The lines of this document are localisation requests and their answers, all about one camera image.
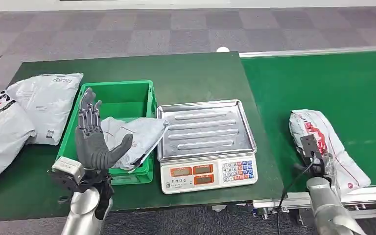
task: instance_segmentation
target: metal robot forearm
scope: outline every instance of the metal robot forearm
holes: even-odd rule
[[[106,214],[100,220],[95,216],[99,201],[100,193],[94,187],[84,193],[75,192],[71,200],[70,213],[61,235],[99,235],[104,217],[112,205],[110,202]]]
[[[306,186],[319,235],[366,235],[350,212],[342,206],[328,180],[314,177],[307,181]]]

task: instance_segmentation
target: green plastic crate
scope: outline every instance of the green plastic crate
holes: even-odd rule
[[[91,87],[96,93],[96,100],[101,100],[100,118],[114,117],[131,121],[140,117],[154,118],[156,98],[152,81],[99,82],[85,83],[81,86],[75,102],[66,133],[61,142],[57,159],[60,156],[77,160],[75,147],[75,128],[78,125],[79,101],[84,91]],[[109,169],[113,185],[145,184],[153,179],[154,151],[133,173],[122,169]]]

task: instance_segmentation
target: black cable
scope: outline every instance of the black cable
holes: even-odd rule
[[[312,162],[309,164],[309,166],[306,167],[306,169],[304,171],[302,171],[298,176],[296,176],[295,179],[293,179],[293,181],[287,187],[285,187],[283,189],[282,197],[280,198],[280,202],[279,202],[279,206],[278,206],[278,214],[277,214],[277,219],[276,219],[277,220],[276,223],[277,223],[277,226],[278,226],[278,235],[281,235],[280,224],[279,224],[279,214],[282,211],[282,202],[284,200],[284,197],[286,197],[287,191],[289,191],[290,187],[292,187],[297,182],[297,180],[299,180],[299,178],[301,176],[303,176],[312,167],[312,165],[313,165],[313,163],[315,162],[315,159],[316,159],[315,153],[312,153],[312,157],[313,157],[313,159],[312,159]]]

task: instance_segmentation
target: red and white package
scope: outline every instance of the red and white package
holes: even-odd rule
[[[332,164],[326,164],[325,171],[335,172],[336,182],[341,194],[347,194],[371,184],[370,178],[345,151],[331,123],[320,111],[292,110],[289,129],[298,151],[303,148],[301,137],[312,134],[322,156],[325,156],[325,154],[332,155]]]

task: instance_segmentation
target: scale display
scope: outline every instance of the scale display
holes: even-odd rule
[[[194,175],[212,173],[212,165],[197,165],[194,166]]]
[[[197,176],[194,178],[194,184],[202,185],[214,182],[214,175]]]
[[[180,168],[171,169],[172,177],[186,176],[186,175],[191,175],[191,174],[192,174],[191,167],[180,167]]]

